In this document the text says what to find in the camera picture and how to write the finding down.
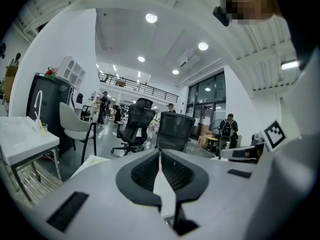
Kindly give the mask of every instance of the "black metal railing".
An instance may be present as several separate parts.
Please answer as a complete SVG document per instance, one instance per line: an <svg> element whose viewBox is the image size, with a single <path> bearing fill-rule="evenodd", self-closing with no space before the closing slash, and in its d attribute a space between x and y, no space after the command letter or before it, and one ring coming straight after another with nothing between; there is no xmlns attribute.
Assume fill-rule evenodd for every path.
<svg viewBox="0 0 320 240"><path fill-rule="evenodd" d="M160 90L158 88L145 85L143 83L139 83L136 81L132 81L123 77L117 77L111 74L105 74L105 73L98 73L99 80L102 83L110 84L110 85L115 85L119 87L123 87L126 89L130 89L136 92L144 93L144 94L149 94L157 98L164 99L169 102L175 102L177 103L178 97L177 95L174 95L170 92Z"/></svg>

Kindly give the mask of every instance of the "white chair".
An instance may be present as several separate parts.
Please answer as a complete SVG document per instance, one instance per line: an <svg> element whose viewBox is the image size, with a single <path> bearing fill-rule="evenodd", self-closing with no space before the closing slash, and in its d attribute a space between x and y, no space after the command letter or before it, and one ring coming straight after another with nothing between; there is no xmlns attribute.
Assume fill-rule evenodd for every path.
<svg viewBox="0 0 320 240"><path fill-rule="evenodd" d="M77 117L76 113L67 104L60 102L60 124L64 133L72 139L73 148L76 150L75 140L84 143L81 157L81 165L84 163L87 142L93 139L94 155L97 156L96 148L96 122L86 122Z"/></svg>

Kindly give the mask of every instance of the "linear ceiling light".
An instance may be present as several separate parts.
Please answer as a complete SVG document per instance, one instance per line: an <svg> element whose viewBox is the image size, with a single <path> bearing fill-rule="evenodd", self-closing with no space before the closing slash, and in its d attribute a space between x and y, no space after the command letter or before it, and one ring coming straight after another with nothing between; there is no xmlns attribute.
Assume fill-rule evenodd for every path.
<svg viewBox="0 0 320 240"><path fill-rule="evenodd" d="M290 60L290 61L281 63L282 70L289 70L297 67L299 67L299 62L296 60Z"/></svg>
<svg viewBox="0 0 320 240"><path fill-rule="evenodd" d="M148 13L146 16L145 16L145 19L147 22L149 23L155 23L158 19L157 15L154 15L154 14L150 14Z"/></svg>
<svg viewBox="0 0 320 240"><path fill-rule="evenodd" d="M145 59L144 57L142 57L142 56L139 56L139 57L138 57L138 60L139 60L140 62L145 62L146 59Z"/></svg>
<svg viewBox="0 0 320 240"><path fill-rule="evenodd" d="M205 42L201 42L199 43L198 47L201 51L205 51L208 49L209 45L207 45Z"/></svg>

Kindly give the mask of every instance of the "black refrigerator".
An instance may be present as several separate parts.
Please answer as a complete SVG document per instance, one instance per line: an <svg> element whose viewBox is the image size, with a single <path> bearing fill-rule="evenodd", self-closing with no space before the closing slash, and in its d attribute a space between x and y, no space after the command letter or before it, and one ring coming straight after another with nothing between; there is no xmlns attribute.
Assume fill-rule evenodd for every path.
<svg viewBox="0 0 320 240"><path fill-rule="evenodd" d="M72 146L72 139L64 133L64 129L60 125L60 102L68 105L73 104L73 93L76 88L66 79L59 76L52 77L42 73L34 75L30 88L26 115L36 119L35 111L39 110L38 99L37 108L34 107L38 92L42 91L41 115L42 123L48 125L48 131L60 138L59 141L59 157Z"/></svg>

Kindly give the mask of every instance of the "backpack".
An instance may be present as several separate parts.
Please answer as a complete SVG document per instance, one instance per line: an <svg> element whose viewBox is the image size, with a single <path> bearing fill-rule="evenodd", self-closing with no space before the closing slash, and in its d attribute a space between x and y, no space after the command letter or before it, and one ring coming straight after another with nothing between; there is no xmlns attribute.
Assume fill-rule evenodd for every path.
<svg viewBox="0 0 320 240"><path fill-rule="evenodd" d="M234 134L235 131L232 129L232 122L233 121L234 120L232 120L231 122L228 122L227 119L224 119L225 124L221 129L221 136L231 137Z"/></svg>

